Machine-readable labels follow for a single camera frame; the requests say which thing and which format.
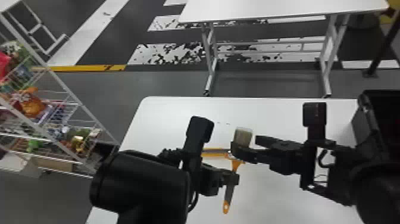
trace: packaged snack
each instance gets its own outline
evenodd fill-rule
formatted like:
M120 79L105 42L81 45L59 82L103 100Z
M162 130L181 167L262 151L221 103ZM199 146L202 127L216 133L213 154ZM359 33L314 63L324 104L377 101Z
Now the packaged snack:
M11 61L11 57L3 52L0 52L0 81L3 81L3 78L10 71L9 64Z
M29 87L12 94L12 99L21 104L24 114L29 118L35 118L46 109L46 105L33 94L36 91L38 91L36 87Z

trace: yellow floor stripe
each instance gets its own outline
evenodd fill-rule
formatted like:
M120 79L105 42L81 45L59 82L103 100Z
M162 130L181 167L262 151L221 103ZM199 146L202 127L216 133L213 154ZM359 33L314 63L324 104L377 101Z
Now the yellow floor stripe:
M126 65L124 64L99 64L95 66L50 66L53 71L123 71Z
M380 16L380 23L381 24L388 24L392 23L394 19L396 18L396 14L400 13L400 0L388 0L390 7L396 11L396 13L393 15L393 17L388 17L387 15L381 15Z

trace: tabletop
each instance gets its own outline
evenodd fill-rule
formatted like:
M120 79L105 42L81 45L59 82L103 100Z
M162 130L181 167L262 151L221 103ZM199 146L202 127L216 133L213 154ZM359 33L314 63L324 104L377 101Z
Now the tabletop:
M179 23L384 11L385 0L189 0Z
M0 3L0 13L7 11L9 8L14 6L16 3L20 2L21 0L1 0Z
M228 148L236 127L247 127L254 135L270 135L303 142L305 102L327 102L327 138L342 145L355 145L351 119L357 109L355 99L277 98L145 98L126 133L121 150L139 150L157 155L163 148L182 147L192 116L214 122L214 131L205 147ZM255 147L254 138L251 147ZM225 159L206 159L215 167L230 169ZM222 212L224 188L216 197L200 196L189 213L188 224L270 223L270 224L362 224L352 207L344 207L299 188L299 176L282 176L264 164L244 164L238 169L240 184L235 188L227 215ZM117 215L93 208L87 224L114 224Z

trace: brush bristles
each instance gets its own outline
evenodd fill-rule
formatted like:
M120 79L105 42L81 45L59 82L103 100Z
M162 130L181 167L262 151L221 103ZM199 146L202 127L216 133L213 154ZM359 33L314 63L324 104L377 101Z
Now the brush bristles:
M252 137L253 131L251 129L238 127L235 130L235 137L233 139L233 142L244 147L249 147Z

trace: table leg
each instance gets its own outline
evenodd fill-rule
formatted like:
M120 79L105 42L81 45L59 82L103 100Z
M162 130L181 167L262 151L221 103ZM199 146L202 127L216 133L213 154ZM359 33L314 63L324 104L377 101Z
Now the table leg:
M394 38L396 37L397 33L400 29L400 13L398 13L396 20L393 22L392 27L390 28L389 33L387 34L385 41L383 42L382 46L376 58L372 61L371 66L363 72L364 77L378 77L376 74L376 69L378 68L380 62L382 61L383 56L390 48Z
M217 62L218 62L217 41L215 38L215 30L212 23L202 24L201 36L202 36L203 47L205 51L205 58L207 61L207 69L208 69L208 79L207 83L205 84L203 95L205 97L209 97L211 95L211 87L215 79L215 68L217 67Z
M324 41L323 50L321 51L321 54L320 54L321 75L322 75L322 83L324 86L323 98L329 98L332 96L329 75L330 75L330 71L332 69L333 63L335 62L335 56L338 53L340 44L342 43L342 39L345 35L349 18L350 18L350 14L347 14L344 16L338 33L336 33L336 27L335 27L336 16L335 15L331 16L330 21L329 21L328 31L327 31L326 38ZM329 54L328 62L326 64L325 51L327 48L327 44L329 42L329 38L332 38L333 48Z

